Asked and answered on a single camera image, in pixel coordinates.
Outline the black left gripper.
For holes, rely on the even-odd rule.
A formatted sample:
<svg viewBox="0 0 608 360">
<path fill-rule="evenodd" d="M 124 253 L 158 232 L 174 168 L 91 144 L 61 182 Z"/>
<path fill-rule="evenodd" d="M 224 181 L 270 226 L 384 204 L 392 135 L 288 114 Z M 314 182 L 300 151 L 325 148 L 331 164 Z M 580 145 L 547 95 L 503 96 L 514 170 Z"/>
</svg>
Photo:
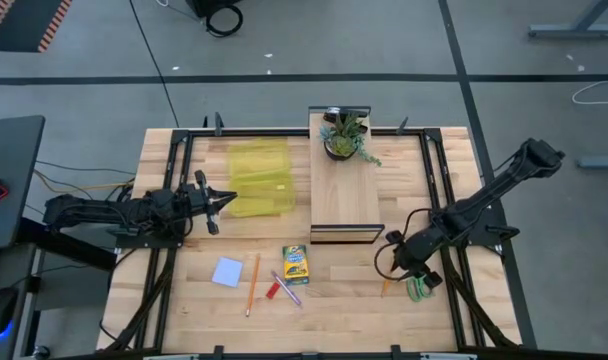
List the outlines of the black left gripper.
<svg viewBox="0 0 608 360">
<path fill-rule="evenodd" d="M 237 193 L 234 191 L 211 189 L 210 196 L 204 172 L 202 170 L 197 170 L 195 172 L 195 178 L 197 183 L 182 185 L 181 193 L 186 197 L 185 202 L 188 205 L 190 215 L 192 217 L 205 215 L 208 232 L 211 235 L 217 235 L 219 233 L 219 227 L 216 223 L 216 214 L 224 209 L 230 202 L 235 200 L 237 198 Z"/>
</svg>

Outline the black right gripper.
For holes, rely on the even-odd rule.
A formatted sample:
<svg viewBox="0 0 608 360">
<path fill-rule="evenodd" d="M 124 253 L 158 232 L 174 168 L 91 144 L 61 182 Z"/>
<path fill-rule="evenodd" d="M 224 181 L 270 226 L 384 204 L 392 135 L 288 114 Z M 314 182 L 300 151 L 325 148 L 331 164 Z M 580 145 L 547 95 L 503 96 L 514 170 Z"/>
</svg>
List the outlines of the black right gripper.
<svg viewBox="0 0 608 360">
<path fill-rule="evenodd" d="M 406 240 L 398 230 L 386 234 L 386 240 L 395 245 L 391 273 L 401 268 L 405 273 L 399 281 L 426 276 L 426 284 L 434 289 L 442 284 L 442 277 L 432 271 L 426 262 L 442 246 L 442 233 L 437 229 L 421 230 Z"/>
</svg>

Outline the green scissors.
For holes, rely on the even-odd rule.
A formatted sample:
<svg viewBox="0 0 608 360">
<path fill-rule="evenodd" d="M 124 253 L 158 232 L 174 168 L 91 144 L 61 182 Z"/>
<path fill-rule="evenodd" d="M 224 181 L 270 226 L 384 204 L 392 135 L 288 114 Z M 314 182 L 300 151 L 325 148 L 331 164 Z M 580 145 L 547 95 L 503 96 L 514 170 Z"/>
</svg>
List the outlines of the green scissors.
<svg viewBox="0 0 608 360">
<path fill-rule="evenodd" d="M 406 282 L 409 298 L 413 302 L 421 302 L 423 299 L 431 298 L 433 290 L 425 282 L 426 276 L 410 277 Z"/>
</svg>

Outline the light blue sticky note pad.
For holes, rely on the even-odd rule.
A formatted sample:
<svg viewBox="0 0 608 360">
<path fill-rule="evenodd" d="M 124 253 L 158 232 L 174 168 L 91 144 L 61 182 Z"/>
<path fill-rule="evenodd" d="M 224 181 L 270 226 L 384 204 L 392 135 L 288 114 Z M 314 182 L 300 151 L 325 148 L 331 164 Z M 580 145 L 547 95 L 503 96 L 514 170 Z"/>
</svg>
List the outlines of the light blue sticky note pad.
<svg viewBox="0 0 608 360">
<path fill-rule="evenodd" d="M 236 288 L 239 284 L 242 270 L 242 262 L 227 257 L 220 257 L 215 266 L 212 282 L 231 288 Z"/>
</svg>

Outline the long orange pencil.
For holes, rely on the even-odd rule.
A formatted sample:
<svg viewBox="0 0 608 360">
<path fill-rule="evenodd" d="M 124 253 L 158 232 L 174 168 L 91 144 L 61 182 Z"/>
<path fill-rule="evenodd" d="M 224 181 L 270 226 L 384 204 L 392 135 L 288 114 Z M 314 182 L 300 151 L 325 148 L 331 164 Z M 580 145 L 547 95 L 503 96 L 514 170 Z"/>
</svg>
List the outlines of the long orange pencil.
<svg viewBox="0 0 608 360">
<path fill-rule="evenodd" d="M 258 278 L 258 273 L 259 273 L 260 260 L 261 260 L 261 255 L 260 255 L 260 253 L 257 253 L 255 256 L 254 268 L 253 268 L 252 278 L 251 278 L 251 282 L 250 282 L 250 286 L 249 286 L 249 295 L 248 295 L 247 306 L 246 306 L 246 311 L 245 311 L 245 317 L 247 317 L 247 318 L 250 317 L 251 309 L 253 306 L 254 293 L 255 293 L 255 288 L 256 288 L 256 283 L 257 283 L 257 278 Z"/>
</svg>

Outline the crayon box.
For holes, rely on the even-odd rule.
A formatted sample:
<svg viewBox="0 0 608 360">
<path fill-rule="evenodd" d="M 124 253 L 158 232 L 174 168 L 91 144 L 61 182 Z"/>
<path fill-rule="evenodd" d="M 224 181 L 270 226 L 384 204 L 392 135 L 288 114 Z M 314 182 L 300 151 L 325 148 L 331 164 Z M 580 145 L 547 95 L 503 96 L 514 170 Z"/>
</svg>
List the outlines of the crayon box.
<svg viewBox="0 0 608 360">
<path fill-rule="evenodd" d="M 308 251 L 305 245 L 292 245 L 282 248 L 284 280 L 287 285 L 306 285 L 310 271 Z"/>
</svg>

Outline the purple pen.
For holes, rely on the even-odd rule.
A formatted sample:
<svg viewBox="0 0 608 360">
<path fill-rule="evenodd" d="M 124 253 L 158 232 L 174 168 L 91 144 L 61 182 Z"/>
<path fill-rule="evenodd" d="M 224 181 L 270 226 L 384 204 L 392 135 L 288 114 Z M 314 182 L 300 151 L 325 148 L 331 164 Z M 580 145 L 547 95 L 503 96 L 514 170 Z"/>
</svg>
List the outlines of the purple pen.
<svg viewBox="0 0 608 360">
<path fill-rule="evenodd" d="M 299 307 L 302 306 L 301 300 L 298 296 L 287 286 L 286 282 L 273 270 L 271 270 L 271 275 L 274 277 L 275 281 L 280 285 L 280 287 L 286 292 L 289 298 Z"/>
</svg>

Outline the yellow transparent pencil case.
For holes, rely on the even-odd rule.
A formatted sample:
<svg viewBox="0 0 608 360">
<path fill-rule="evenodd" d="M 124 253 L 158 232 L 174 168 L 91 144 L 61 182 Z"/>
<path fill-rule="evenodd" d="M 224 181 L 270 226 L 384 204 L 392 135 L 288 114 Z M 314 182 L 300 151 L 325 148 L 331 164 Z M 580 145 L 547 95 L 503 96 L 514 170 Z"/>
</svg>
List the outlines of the yellow transparent pencil case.
<svg viewBox="0 0 608 360">
<path fill-rule="evenodd" d="M 237 193 L 234 217 L 278 215 L 295 206 L 290 150 L 286 139 L 254 139 L 228 148 L 229 190 Z"/>
</svg>

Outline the potted succulent plant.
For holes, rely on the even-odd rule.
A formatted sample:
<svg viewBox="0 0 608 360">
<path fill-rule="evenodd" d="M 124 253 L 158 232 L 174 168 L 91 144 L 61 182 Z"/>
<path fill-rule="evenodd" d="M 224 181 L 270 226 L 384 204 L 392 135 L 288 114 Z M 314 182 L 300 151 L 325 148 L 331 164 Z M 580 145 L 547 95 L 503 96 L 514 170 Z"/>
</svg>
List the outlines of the potted succulent plant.
<svg viewBox="0 0 608 360">
<path fill-rule="evenodd" d="M 322 125 L 319 137 L 327 156 L 335 161 L 346 161 L 358 155 L 367 163 L 380 167 L 381 160 L 366 149 L 369 128 L 363 122 L 364 119 L 348 115 L 344 121 L 337 119 L 334 124 L 326 122 Z"/>
</svg>

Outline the black stapler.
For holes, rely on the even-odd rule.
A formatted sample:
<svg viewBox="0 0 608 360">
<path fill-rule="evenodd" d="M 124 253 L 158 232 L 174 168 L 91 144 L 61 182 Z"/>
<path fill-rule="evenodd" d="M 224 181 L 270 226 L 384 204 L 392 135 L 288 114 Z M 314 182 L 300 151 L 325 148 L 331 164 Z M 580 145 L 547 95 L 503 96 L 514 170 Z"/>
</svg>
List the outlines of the black stapler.
<svg viewBox="0 0 608 360">
<path fill-rule="evenodd" d="M 364 119 L 368 112 L 342 107 L 328 107 L 323 114 L 323 119 L 334 124 L 337 119 L 344 121 L 348 115 L 355 115 L 358 119 Z"/>
</svg>

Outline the dark side desk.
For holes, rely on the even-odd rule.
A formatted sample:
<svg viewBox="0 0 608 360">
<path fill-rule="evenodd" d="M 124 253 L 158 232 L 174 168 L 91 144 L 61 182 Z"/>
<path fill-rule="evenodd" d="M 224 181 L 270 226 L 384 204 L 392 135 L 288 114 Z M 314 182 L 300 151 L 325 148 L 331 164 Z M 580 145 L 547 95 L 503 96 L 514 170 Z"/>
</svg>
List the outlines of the dark side desk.
<svg viewBox="0 0 608 360">
<path fill-rule="evenodd" d="M 41 115 L 0 119 L 0 181 L 8 191 L 0 199 L 0 249 L 15 242 L 44 124 Z"/>
</svg>

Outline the black mat orange stripes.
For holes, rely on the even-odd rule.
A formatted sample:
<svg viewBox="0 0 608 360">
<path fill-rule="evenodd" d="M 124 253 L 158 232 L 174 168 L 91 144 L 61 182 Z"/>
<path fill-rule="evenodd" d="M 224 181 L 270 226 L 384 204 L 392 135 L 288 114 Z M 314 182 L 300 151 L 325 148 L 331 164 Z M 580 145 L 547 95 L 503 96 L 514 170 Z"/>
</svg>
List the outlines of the black mat orange stripes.
<svg viewBox="0 0 608 360">
<path fill-rule="evenodd" d="M 0 51 L 46 52 L 73 0 L 0 0 Z"/>
</svg>

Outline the grey metal table base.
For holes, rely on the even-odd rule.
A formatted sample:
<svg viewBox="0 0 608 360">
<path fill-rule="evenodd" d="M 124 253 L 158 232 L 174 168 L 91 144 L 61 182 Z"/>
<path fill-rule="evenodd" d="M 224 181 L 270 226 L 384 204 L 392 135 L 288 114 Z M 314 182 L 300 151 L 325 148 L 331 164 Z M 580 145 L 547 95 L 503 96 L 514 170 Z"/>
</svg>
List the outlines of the grey metal table base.
<svg viewBox="0 0 608 360">
<path fill-rule="evenodd" d="M 608 9 L 608 0 L 593 0 L 583 13 L 568 24 L 530 25 L 527 35 L 535 37 L 608 37 L 608 24 L 597 24 L 596 21 Z"/>
</svg>

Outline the black metal table frame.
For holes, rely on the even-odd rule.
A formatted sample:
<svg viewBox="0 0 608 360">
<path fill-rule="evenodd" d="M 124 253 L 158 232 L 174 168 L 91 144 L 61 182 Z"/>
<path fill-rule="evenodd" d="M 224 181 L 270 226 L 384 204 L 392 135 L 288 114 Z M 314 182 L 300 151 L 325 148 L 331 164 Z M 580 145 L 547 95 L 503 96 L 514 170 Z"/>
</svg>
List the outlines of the black metal table frame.
<svg viewBox="0 0 608 360">
<path fill-rule="evenodd" d="M 385 229 L 372 244 L 310 243 L 311 179 L 309 123 L 300 128 L 150 129 L 135 179 L 142 196 L 159 187 L 178 189 L 202 170 L 219 189 L 229 187 L 228 148 L 254 139 L 286 139 L 291 158 L 295 206 L 287 213 L 234 217 L 220 212 L 219 233 L 203 218 L 178 248 L 128 251 L 113 274 L 97 346 L 103 355 L 223 360 L 391 360 L 423 355 L 479 356 L 485 350 L 514 350 L 521 337 L 509 293 L 504 261 L 481 245 L 479 234 L 438 250 L 427 261 L 442 277 L 431 298 L 413 302 L 399 270 L 391 273 L 392 247 L 386 234 L 412 235 L 428 225 L 428 211 L 466 198 L 480 187 L 468 131 L 463 127 L 375 127 L 368 151 L 380 157 L 375 179 Z M 305 245 L 309 283 L 287 285 L 297 306 L 280 287 L 282 248 Z M 261 260 L 250 317 L 245 317 L 255 256 Z M 216 263 L 243 263 L 236 288 L 212 282 Z M 385 280 L 390 281 L 382 298 Z"/>
</svg>

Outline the wooden shelf riser black frame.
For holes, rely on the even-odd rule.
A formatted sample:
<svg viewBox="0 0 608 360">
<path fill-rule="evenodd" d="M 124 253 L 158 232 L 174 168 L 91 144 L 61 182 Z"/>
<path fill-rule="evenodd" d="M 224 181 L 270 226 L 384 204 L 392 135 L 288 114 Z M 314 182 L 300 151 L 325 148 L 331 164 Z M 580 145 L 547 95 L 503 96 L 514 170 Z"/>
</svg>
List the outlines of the wooden shelf riser black frame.
<svg viewBox="0 0 608 360">
<path fill-rule="evenodd" d="M 322 108 L 309 110 L 311 225 L 313 245 L 372 244 L 384 231 L 375 179 L 376 165 L 359 155 L 334 160 L 320 130 Z"/>
</svg>

